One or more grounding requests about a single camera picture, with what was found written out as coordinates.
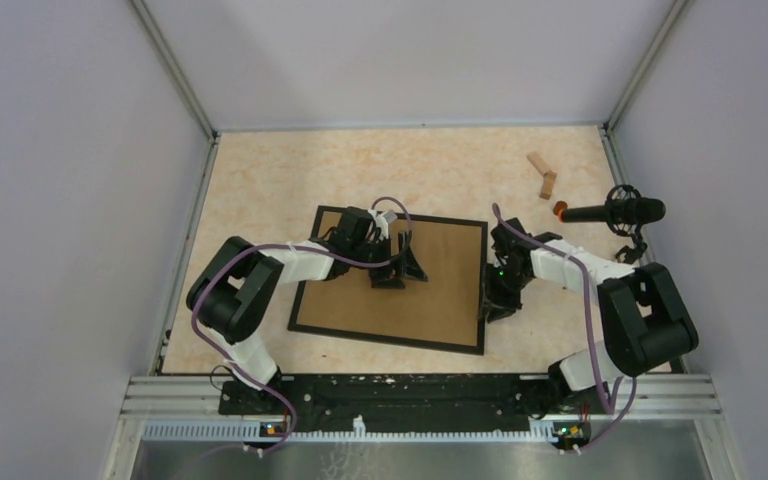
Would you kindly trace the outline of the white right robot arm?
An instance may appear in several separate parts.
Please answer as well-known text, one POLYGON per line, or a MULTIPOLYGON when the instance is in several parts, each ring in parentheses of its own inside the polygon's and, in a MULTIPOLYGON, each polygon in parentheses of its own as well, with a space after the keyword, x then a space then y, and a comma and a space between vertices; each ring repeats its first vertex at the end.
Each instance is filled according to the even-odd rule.
POLYGON ((494 261, 486 264, 480 320, 495 322, 522 307, 534 280, 554 283, 584 300, 587 346, 554 362, 547 380, 529 393, 530 413, 572 412, 593 387, 618 388, 699 345, 693 320, 669 270, 657 262, 641 267, 609 261, 561 236, 528 235, 516 218, 490 233, 494 261))

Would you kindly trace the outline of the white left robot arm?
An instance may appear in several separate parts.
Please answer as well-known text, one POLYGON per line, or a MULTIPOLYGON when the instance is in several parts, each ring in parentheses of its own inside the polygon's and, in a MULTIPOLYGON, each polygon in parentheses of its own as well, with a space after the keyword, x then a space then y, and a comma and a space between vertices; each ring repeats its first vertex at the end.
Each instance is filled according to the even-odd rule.
POLYGON ((347 207, 319 236, 260 245, 232 236, 209 261, 186 295, 191 327, 227 362, 252 410, 263 414, 281 405, 294 411, 280 393, 280 369, 258 332, 278 286, 330 281, 352 268, 368 271, 374 288, 427 281, 412 251, 413 229, 390 233, 398 218, 375 207, 347 207))

